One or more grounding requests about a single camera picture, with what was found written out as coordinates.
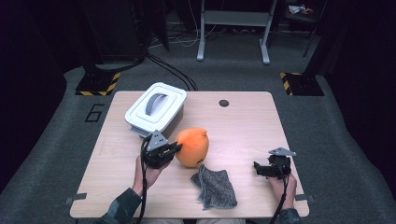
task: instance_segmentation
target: yellow black hazard stripe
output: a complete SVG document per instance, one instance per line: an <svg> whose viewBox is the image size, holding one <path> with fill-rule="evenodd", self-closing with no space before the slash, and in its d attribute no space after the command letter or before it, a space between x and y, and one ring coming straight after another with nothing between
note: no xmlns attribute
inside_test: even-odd
<svg viewBox="0 0 396 224"><path fill-rule="evenodd" d="M85 95L85 96L94 96L94 95L110 95L113 92L114 88L116 88L117 81L119 80L120 73L114 75L111 80L110 85L105 91L76 91L76 95Z"/></svg>
<svg viewBox="0 0 396 224"><path fill-rule="evenodd" d="M286 94L293 95L293 92L291 91L291 87L290 87L290 84L288 82L286 75L300 76L301 73L280 73L280 78L282 78L283 87L285 88Z"/></svg>

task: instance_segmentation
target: gray towel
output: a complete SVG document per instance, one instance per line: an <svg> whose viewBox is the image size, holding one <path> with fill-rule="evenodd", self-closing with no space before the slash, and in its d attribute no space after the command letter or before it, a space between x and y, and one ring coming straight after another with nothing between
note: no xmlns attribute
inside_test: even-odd
<svg viewBox="0 0 396 224"><path fill-rule="evenodd" d="M191 177L191 182L201 189L198 200L203 202L204 210L236 207L237 201L227 171L214 172L202 164L199 172Z"/></svg>

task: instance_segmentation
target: container lid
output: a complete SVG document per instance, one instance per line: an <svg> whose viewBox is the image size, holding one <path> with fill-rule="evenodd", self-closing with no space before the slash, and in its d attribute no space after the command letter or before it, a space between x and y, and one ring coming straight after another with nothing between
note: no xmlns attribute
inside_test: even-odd
<svg viewBox="0 0 396 224"><path fill-rule="evenodd" d="M125 120L141 130L153 133L163 131L184 105L184 90L154 83L125 113Z"/></svg>

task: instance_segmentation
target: human hand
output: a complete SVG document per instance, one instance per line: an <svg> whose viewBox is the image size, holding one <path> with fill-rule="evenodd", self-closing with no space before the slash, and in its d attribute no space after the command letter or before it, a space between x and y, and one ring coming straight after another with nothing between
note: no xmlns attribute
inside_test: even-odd
<svg viewBox="0 0 396 224"><path fill-rule="evenodd" d="M276 199L280 202L280 199L282 198L282 194L284 191L283 180L277 179L276 177L267 177L267 178L271 183ZM297 180L292 174L289 174L289 184L286 189L286 199L285 202L283 202L282 210L288 208L294 208L294 197L296 195L296 188L297 188Z"/></svg>
<svg viewBox="0 0 396 224"><path fill-rule="evenodd" d="M170 162L166 163L163 167L160 169L153 169L150 167L147 167L146 164L144 164L144 167L147 167L146 170L146 179L148 181L148 189L151 187L155 181L158 179L158 176L161 174L163 169L165 169ZM134 168L134 184L132 186L132 189L134 192L142 197L143 195L143 173L142 173L142 161L140 159L140 156L136 158L136 163L135 163L135 168Z"/></svg>

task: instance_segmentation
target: table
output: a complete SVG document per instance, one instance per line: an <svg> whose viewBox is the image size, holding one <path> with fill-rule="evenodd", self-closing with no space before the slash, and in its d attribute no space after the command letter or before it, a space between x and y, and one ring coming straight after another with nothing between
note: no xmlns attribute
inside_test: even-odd
<svg viewBox="0 0 396 224"><path fill-rule="evenodd" d="M132 186L142 138L130 131L124 115L143 93L116 92L78 188L78 194L87 193L86 199L73 202L72 217L100 217ZM229 105L220 106L220 100L227 100ZM191 127L207 129L209 151L204 165L212 171L227 171L238 205L203 211L197 200L200 189L190 182L198 169L186 168L174 158L148 190L145 217L271 217L278 202L268 180L256 175L253 162L268 165L269 150L289 148L272 95L263 91L189 91L183 119L169 142ZM291 169L299 181L297 194L303 194L292 158ZM301 217L308 215L307 201L298 201L295 207Z"/></svg>
<svg viewBox="0 0 396 224"><path fill-rule="evenodd" d="M204 60L205 53L205 25L221 24L221 25L242 25L242 26L260 26L265 27L262 39L259 40L260 49L262 51L262 62L266 65L270 64L266 42L270 32L271 23L274 17L276 0L272 0L269 12L240 12L240 11L215 11L205 10L205 0L201 5L201 37L198 47L197 60Z"/></svg>

